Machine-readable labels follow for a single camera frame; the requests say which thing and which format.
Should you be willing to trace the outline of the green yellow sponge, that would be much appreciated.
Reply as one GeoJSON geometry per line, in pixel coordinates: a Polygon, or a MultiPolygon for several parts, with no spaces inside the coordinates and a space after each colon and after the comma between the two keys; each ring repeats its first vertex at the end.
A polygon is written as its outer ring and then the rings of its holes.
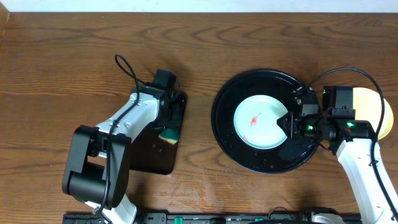
{"type": "Polygon", "coordinates": [[[176,144],[179,141],[180,133],[175,128],[164,129],[160,134],[159,138],[169,144],[176,144]]]}

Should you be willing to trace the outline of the light blue plate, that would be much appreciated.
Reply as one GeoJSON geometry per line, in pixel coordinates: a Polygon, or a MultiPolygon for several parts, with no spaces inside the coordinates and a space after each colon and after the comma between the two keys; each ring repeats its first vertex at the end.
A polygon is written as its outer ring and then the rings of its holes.
{"type": "Polygon", "coordinates": [[[262,150],[273,149],[287,139],[277,125],[277,120],[286,113],[287,108],[271,96],[250,96],[237,106],[233,116],[234,128],[247,145],[262,150]]]}

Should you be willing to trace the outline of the yellow plate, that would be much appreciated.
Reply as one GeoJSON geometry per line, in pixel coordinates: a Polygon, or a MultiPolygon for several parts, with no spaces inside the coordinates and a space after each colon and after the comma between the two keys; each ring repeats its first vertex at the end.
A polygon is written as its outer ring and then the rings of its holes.
{"type": "MultiPolygon", "coordinates": [[[[394,123],[394,115],[390,104],[384,99],[385,112],[378,139],[386,137],[394,123]]],[[[381,102],[379,93],[369,88],[353,88],[353,108],[356,110],[357,120],[369,121],[377,129],[381,116],[381,102]]]]}

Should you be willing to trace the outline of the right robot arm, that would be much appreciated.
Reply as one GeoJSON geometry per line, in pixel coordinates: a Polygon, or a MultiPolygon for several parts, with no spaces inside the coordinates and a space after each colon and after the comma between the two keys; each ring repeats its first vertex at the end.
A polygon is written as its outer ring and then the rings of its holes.
{"type": "Polygon", "coordinates": [[[324,115],[287,113],[277,125],[294,140],[329,142],[328,150],[349,179],[363,223],[397,223],[397,193],[369,121],[356,120],[354,109],[330,107],[324,115]]]}

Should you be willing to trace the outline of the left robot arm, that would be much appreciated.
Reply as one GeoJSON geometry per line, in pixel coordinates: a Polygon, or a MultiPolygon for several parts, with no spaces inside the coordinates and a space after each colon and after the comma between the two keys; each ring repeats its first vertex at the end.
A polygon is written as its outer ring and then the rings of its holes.
{"type": "Polygon", "coordinates": [[[76,128],[62,190],[93,209],[79,223],[136,222],[137,207],[126,195],[129,173],[173,171],[186,105],[184,92],[174,98],[144,86],[106,121],[76,128]]]}

